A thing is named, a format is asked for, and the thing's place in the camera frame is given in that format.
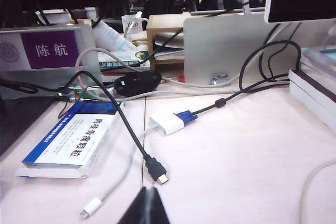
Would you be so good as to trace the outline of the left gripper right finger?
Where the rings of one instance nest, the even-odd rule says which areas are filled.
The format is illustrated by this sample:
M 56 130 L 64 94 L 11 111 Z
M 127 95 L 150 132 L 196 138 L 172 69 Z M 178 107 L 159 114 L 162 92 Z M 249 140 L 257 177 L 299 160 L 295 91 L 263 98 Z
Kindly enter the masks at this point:
M 148 223 L 170 223 L 160 194 L 155 187 L 148 190 Z

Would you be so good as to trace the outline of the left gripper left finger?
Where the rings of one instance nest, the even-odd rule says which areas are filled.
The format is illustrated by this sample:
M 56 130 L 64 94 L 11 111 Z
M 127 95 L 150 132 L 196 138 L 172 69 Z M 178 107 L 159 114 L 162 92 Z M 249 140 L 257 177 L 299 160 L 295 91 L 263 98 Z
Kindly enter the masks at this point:
M 151 190 L 142 187 L 118 223 L 151 223 Z

